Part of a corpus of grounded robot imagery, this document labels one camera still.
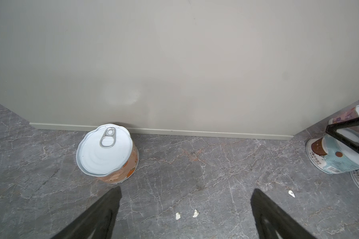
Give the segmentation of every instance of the baseboard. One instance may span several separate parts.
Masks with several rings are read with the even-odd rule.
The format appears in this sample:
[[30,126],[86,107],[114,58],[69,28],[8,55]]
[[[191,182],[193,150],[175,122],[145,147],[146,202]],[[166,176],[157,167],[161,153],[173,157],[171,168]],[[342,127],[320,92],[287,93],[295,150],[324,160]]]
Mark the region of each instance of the baseboard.
[[[77,130],[92,131],[98,126],[89,125],[62,125],[50,123],[29,123],[31,126],[44,130]],[[130,133],[143,133],[153,135],[185,135],[185,136],[206,136],[224,138],[257,138],[265,140],[289,140],[292,135],[270,135],[259,133],[224,133],[224,132],[205,132],[205,131],[185,131],[185,130],[158,130],[150,128],[127,128]]]

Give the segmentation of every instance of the paper scrap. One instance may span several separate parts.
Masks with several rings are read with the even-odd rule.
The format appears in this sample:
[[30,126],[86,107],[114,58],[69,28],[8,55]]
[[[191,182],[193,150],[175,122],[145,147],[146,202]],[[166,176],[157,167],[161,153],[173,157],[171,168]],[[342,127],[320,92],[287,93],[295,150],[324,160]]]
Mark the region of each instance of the paper scrap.
[[289,190],[289,194],[290,194],[292,197],[295,197],[294,193],[293,193],[291,190]]
[[195,209],[193,217],[197,217],[198,215],[199,215],[199,212],[197,211],[197,209]]

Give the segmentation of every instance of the black metal bracket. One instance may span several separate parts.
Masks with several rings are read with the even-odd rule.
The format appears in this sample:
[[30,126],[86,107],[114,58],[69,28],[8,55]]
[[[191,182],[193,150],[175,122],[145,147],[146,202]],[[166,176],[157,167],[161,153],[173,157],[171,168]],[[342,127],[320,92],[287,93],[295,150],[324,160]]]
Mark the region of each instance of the black metal bracket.
[[278,234],[282,238],[316,239],[259,189],[254,189],[251,209],[259,239],[278,239]]
[[354,127],[354,126],[359,126],[359,117],[345,122],[328,125],[326,128],[326,133],[334,137],[335,139],[341,141],[342,143],[344,143],[345,145],[347,145],[357,153],[359,153],[358,144],[355,144],[353,141],[349,140],[348,138],[344,137],[343,135],[337,132],[338,129]]
[[110,189],[52,239],[110,239],[121,200],[121,188]]

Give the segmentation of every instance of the marble veining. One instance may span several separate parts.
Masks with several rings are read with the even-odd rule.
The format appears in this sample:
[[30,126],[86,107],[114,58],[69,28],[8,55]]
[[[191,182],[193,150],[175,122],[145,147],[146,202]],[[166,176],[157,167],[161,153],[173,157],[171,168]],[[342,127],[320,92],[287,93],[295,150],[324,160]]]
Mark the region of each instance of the marble veining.
[[[350,175],[321,172],[305,151],[327,121],[289,141],[132,135],[140,161],[120,184],[113,238],[255,239],[254,188],[317,238],[359,238]],[[50,238],[112,187],[77,167],[85,134],[37,130],[0,105],[0,238]]]

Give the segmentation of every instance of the barcode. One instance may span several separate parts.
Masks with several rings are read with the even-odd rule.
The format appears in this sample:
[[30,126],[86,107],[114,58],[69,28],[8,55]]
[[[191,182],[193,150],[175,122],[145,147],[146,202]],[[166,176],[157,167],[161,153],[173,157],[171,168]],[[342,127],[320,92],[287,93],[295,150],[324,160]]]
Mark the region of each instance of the barcode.
[[328,171],[330,171],[330,172],[332,172],[332,173],[334,173],[334,174],[340,174],[341,173],[341,171],[339,171],[339,170],[337,170],[336,168],[334,168],[334,167],[328,167],[328,168],[326,168],[325,170],[328,170]]

